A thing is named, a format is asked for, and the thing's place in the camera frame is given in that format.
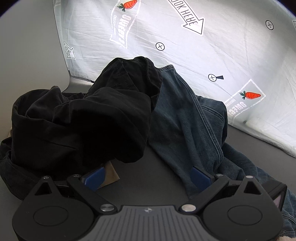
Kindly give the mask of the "black crumpled garment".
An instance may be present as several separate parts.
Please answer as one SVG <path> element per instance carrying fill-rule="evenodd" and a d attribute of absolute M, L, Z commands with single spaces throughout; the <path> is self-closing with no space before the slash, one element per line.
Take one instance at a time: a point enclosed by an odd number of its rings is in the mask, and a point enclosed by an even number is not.
<path fill-rule="evenodd" d="M 163 78 L 145 57 L 113 59 L 87 93 L 36 89 L 12 107 L 1 142 L 1 178 L 23 200 L 43 176 L 65 181 L 111 160 L 138 161 L 147 144 Z"/>

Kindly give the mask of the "tan paper tag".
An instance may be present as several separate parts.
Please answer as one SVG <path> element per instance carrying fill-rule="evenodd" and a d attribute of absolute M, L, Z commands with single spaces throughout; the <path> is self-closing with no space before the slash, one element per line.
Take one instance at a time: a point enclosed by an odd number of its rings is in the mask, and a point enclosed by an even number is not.
<path fill-rule="evenodd" d="M 100 185 L 99 188 L 102 188 L 104 186 L 107 186 L 109 184 L 112 184 L 118 180 L 120 180 L 118 174 L 116 173 L 116 170 L 114 169 L 114 166 L 111 161 L 106 163 L 104 166 L 105 168 L 105 179 L 104 182 Z"/>

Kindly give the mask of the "white printed backdrop sheet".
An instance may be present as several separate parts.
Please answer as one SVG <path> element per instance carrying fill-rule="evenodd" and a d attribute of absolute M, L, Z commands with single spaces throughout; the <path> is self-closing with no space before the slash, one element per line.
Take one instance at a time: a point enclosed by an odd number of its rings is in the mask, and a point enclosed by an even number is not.
<path fill-rule="evenodd" d="M 114 58 L 173 65 L 228 122 L 295 155 L 295 13 L 279 1 L 54 1 L 66 66 L 95 81 Z"/>

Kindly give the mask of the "blue denim jeans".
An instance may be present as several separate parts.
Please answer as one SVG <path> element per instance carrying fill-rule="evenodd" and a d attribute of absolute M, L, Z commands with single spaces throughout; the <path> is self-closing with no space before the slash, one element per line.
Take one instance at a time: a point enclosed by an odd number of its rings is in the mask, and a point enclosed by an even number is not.
<path fill-rule="evenodd" d="M 148 143 L 182 181 L 190 199 L 198 188 L 190 171 L 241 181 L 247 175 L 260 184 L 273 178 L 226 142 L 228 115 L 223 102 L 196 95 L 172 65 L 150 67 L 149 78 L 159 90 Z"/>

